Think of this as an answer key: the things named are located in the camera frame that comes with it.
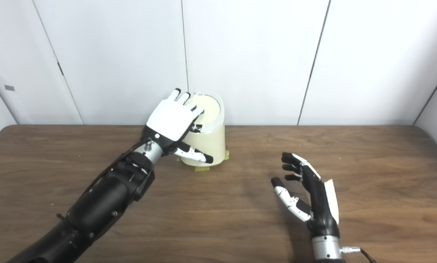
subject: black cable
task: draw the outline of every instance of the black cable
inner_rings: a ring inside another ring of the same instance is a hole
[[[105,175],[105,173],[108,172],[109,169],[113,168],[113,166],[115,164],[117,164],[120,160],[123,160],[124,158],[126,158],[126,156],[128,154],[130,154],[132,151],[139,148],[141,145],[143,145],[144,143],[146,143],[149,140],[150,140],[150,138],[142,138],[138,143],[134,144],[127,152],[123,153],[118,158],[116,158],[116,160],[114,160],[107,168],[105,168],[105,170],[103,170],[103,172],[101,172],[99,175],[97,175],[97,177],[90,183],[90,185],[85,189],[85,191],[83,191],[82,194],[85,194],[90,189],[92,189],[92,187],[100,180],[100,178],[102,178]]]
[[[374,260],[366,251],[364,251],[362,248],[360,248],[360,252],[369,260],[369,263],[376,263],[376,260]]]

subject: cream trash can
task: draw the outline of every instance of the cream trash can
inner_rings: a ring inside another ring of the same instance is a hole
[[[195,92],[191,94],[185,105],[195,103],[203,108],[199,118],[194,122],[199,132],[189,132],[183,142],[214,158],[213,163],[201,163],[181,157],[181,161],[195,167],[214,166],[225,158],[225,111],[222,99],[211,92]]]

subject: robotic arm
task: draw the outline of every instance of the robotic arm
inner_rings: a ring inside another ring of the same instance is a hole
[[[285,206],[300,220],[306,222],[312,240],[316,263],[345,263],[344,253],[363,253],[370,263],[376,263],[358,247],[339,245],[339,208],[334,182],[322,182],[321,176],[304,158],[294,153],[282,153],[282,168],[293,174],[286,175],[287,181],[299,181],[310,194],[311,205],[297,198],[280,178],[272,178],[272,186]]]
[[[150,115],[141,139],[120,155],[88,186],[60,222],[40,240],[8,263],[72,263],[102,237],[124,214],[128,205],[139,201],[155,180],[153,166],[172,153],[212,163],[210,155],[182,142],[193,122],[204,112],[190,97],[176,89]]]

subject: panel seam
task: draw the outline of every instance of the panel seam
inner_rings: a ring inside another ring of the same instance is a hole
[[[40,16],[40,12],[38,11],[37,5],[35,4],[35,0],[32,0],[32,3],[33,3],[33,7],[35,8],[35,11],[37,12],[38,19],[40,20],[40,24],[43,27],[43,31],[45,32],[48,43],[50,44],[51,50],[53,51],[53,55],[54,55],[54,58],[56,59],[56,63],[58,65],[59,69],[61,70],[61,74],[63,75],[64,82],[66,83],[66,87],[68,87],[68,91],[69,91],[69,94],[71,95],[74,106],[77,110],[77,114],[79,115],[79,118],[80,118],[80,121],[82,122],[82,125],[84,125],[85,123],[84,123],[84,120],[82,119],[82,115],[80,114],[79,107],[77,107],[77,103],[75,102],[74,95],[72,94],[71,88],[69,87],[68,80],[66,79],[66,76],[63,74],[63,70],[61,68],[61,63],[58,59],[58,56],[56,55],[56,52],[54,51],[53,44],[51,43],[50,37],[48,36],[48,32],[46,31],[45,25],[43,24],[43,20]]]
[[[426,101],[425,105],[423,106],[422,110],[420,110],[420,113],[418,114],[417,118],[415,119],[414,123],[412,124],[415,125],[418,121],[418,119],[420,118],[420,116],[422,115],[423,111],[425,110],[426,106],[428,105],[429,101],[431,100],[431,98],[433,97],[433,95],[436,93],[437,90],[437,85],[434,88],[433,92],[431,93],[431,95],[429,96],[428,100]]]
[[[301,120],[301,115],[303,113],[303,107],[305,106],[305,101],[306,101],[306,97],[307,97],[307,93],[308,93],[308,88],[309,88],[309,84],[311,82],[311,77],[312,77],[312,72],[314,70],[314,64],[316,63],[316,58],[318,56],[318,51],[319,51],[319,45],[321,44],[321,39],[322,39],[322,34],[324,33],[324,27],[326,25],[326,20],[327,20],[327,14],[329,13],[329,7],[331,6],[331,0],[329,0],[329,3],[327,4],[327,9],[326,9],[326,15],[324,16],[324,21],[322,22],[322,28],[321,28],[321,33],[319,35],[319,40],[318,40],[318,45],[316,47],[316,52],[314,53],[314,59],[312,61],[312,65],[311,65],[311,71],[309,73],[309,78],[308,78],[308,83],[307,83],[307,88],[305,90],[305,95],[303,97],[303,102],[301,104],[301,109],[300,109],[300,114],[298,116],[298,122],[297,125],[300,125],[300,120]]]
[[[185,47],[186,85],[188,87],[188,92],[189,92],[188,56],[186,54],[185,15],[183,13],[183,0],[181,0],[181,21],[183,25],[183,45]]]

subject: wooden table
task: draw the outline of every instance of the wooden table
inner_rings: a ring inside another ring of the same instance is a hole
[[[0,262],[44,235],[139,126],[21,126],[0,133]],[[412,126],[229,126],[230,160],[194,172],[162,158],[147,194],[78,262],[311,262],[308,231],[270,178],[282,151],[333,178],[342,245],[379,263],[437,262],[437,145]],[[289,183],[303,193],[298,183]],[[346,255],[347,262],[367,262]]]

